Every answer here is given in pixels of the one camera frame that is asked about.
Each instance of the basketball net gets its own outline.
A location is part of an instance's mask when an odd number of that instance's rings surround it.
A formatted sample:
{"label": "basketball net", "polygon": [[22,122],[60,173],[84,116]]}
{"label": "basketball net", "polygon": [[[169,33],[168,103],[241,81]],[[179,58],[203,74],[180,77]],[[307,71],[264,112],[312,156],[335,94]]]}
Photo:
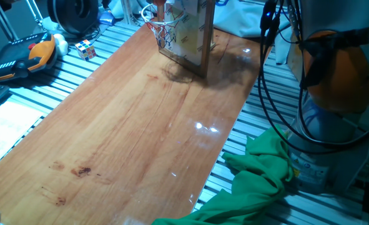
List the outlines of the basketball net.
{"label": "basketball net", "polygon": [[170,47],[172,42],[176,42],[176,27],[185,18],[183,1],[179,0],[178,2],[181,3],[183,10],[173,8],[169,1],[164,6],[158,7],[149,4],[141,10],[142,19],[154,33],[160,48]]}

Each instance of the black cable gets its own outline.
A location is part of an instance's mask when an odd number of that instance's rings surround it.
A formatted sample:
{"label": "black cable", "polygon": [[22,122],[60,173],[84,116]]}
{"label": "black cable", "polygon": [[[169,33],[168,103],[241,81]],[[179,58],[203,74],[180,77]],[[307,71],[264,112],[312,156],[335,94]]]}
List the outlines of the black cable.
{"label": "black cable", "polygon": [[298,24],[299,24],[299,33],[301,36],[301,40],[303,40],[303,34],[302,34],[302,18],[301,18],[301,10],[299,8],[299,3],[298,0],[294,0],[295,1],[295,10],[297,12],[297,20],[298,20]]}
{"label": "black cable", "polygon": [[285,13],[284,9],[282,9],[282,12],[283,12],[284,16],[288,19],[288,21],[291,23],[291,20],[290,20],[290,18],[288,17],[288,15]]}
{"label": "black cable", "polygon": [[286,43],[290,43],[290,44],[298,44],[299,42],[291,42],[291,41],[288,41],[287,39],[285,39],[283,37],[283,34],[282,34],[282,31],[279,30],[278,33],[280,34],[280,36],[282,37],[282,39],[286,42]]}

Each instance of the green fabric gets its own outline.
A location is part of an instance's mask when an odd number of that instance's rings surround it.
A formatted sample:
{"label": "green fabric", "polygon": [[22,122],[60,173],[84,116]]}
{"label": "green fabric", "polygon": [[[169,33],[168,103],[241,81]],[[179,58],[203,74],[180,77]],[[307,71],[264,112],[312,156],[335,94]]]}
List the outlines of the green fabric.
{"label": "green fabric", "polygon": [[244,156],[225,153],[235,175],[232,193],[221,190],[200,210],[181,219],[157,219],[153,225],[260,224],[267,206],[285,194],[282,181],[293,177],[288,146],[273,129],[248,137]]}

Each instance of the wood grain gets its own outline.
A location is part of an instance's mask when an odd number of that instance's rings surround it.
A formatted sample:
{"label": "wood grain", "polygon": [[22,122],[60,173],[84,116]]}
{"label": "wood grain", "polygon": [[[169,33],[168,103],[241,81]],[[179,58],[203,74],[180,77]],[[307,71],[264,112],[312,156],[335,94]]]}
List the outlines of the wood grain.
{"label": "wood grain", "polygon": [[214,38],[202,80],[140,28],[0,162],[2,222],[150,224],[190,213],[259,69],[257,43]]}

